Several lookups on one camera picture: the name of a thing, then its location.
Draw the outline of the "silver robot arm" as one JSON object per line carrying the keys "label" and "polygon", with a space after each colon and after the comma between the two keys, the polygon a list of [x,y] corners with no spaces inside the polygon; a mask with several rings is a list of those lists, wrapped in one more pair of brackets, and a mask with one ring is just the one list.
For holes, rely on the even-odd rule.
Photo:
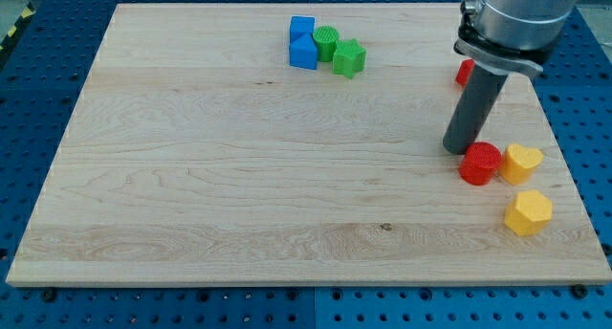
{"label": "silver robot arm", "polygon": [[453,49],[474,60],[468,82],[443,138],[462,155],[475,142],[512,73],[543,72],[578,0],[463,0]]}

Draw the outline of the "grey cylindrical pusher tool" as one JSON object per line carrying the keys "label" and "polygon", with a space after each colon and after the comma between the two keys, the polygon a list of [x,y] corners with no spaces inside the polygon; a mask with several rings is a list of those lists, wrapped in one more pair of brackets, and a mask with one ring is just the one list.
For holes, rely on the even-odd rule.
{"label": "grey cylindrical pusher tool", "polygon": [[475,142],[507,78],[474,66],[443,138],[447,152],[465,154]]}

